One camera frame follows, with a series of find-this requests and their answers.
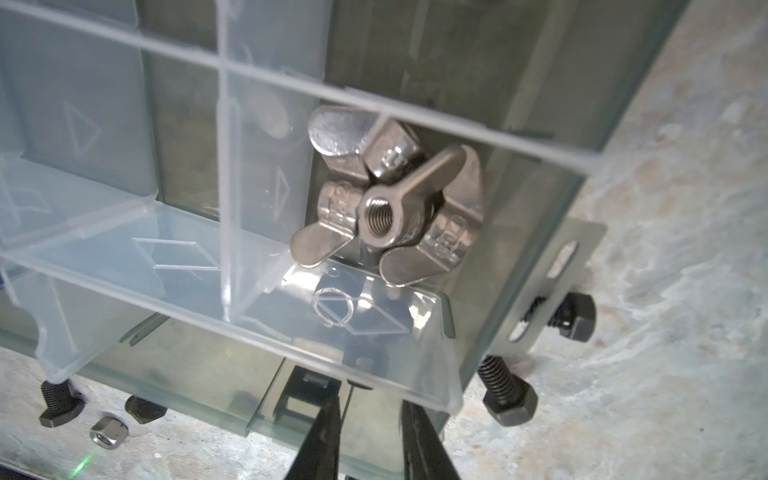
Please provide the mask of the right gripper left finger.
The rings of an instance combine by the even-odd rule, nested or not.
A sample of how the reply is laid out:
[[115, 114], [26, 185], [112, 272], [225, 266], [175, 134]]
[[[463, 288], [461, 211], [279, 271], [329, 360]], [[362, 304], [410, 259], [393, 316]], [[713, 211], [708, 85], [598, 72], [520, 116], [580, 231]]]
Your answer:
[[341, 409], [337, 397], [320, 409], [285, 480], [336, 480], [339, 475]]

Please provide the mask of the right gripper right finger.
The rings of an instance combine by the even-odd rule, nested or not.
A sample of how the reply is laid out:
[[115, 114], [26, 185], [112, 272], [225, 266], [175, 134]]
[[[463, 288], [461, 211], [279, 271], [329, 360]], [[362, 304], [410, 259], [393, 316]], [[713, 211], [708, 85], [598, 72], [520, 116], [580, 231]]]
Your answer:
[[460, 479], [422, 406], [404, 401], [401, 407], [401, 427], [405, 479]]

